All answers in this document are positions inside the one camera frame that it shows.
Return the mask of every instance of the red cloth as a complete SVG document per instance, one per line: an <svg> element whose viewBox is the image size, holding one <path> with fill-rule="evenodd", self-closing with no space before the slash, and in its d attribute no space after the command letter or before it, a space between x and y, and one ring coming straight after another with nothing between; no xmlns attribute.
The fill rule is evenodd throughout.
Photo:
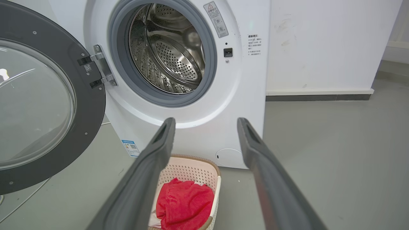
<svg viewBox="0 0 409 230"><path fill-rule="evenodd" d="M210 216L214 194L207 185L177 178L163 184L156 203L156 216L164 230L197 230Z"/></svg>

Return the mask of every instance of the warning label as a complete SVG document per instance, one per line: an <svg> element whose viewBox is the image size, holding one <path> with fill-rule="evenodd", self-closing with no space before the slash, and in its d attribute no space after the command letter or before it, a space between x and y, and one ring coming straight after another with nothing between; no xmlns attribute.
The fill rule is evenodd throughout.
<svg viewBox="0 0 409 230"><path fill-rule="evenodd" d="M216 29L219 38L229 35L229 32L227 31L226 28L226 24L223 21L223 18L220 15L220 12L217 9L216 4L214 2L210 2L204 5L203 7L207 11L207 14L209 15L210 19L212 20L213 26Z"/></svg>
<svg viewBox="0 0 409 230"><path fill-rule="evenodd" d="M258 37L258 34L248 34L248 56L261 55L262 40Z"/></svg>

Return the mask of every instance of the white laundry basket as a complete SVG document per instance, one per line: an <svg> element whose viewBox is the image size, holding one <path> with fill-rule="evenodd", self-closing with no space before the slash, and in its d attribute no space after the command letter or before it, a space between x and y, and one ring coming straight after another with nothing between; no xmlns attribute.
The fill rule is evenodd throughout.
<svg viewBox="0 0 409 230"><path fill-rule="evenodd" d="M199 230L212 230L216 220L217 208L219 205L219 192L221 176L217 165L209 160L186 156L172 155L168 165L159 175L157 186L168 183L174 178L180 181L192 180L204 183L209 186L214 193L214 200L210 211L210 216L206 223ZM148 230L158 230L159 228L148 227Z"/></svg>

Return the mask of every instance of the white wall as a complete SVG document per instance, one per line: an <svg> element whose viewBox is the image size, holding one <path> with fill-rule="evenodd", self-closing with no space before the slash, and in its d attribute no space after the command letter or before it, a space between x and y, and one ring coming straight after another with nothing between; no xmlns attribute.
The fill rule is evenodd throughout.
<svg viewBox="0 0 409 230"><path fill-rule="evenodd" d="M383 60L409 64L409 0L403 0Z"/></svg>
<svg viewBox="0 0 409 230"><path fill-rule="evenodd" d="M401 2L272 1L267 94L372 93Z"/></svg>

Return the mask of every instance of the washing machine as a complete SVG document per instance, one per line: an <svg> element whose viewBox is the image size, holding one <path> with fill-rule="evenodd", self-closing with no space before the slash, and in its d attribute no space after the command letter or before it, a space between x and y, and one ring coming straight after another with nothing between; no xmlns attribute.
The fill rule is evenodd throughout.
<svg viewBox="0 0 409 230"><path fill-rule="evenodd" d="M67 167L104 113L130 160L173 117L173 153L246 168L236 121L263 133L270 0L14 2L0 0L0 194Z"/></svg>

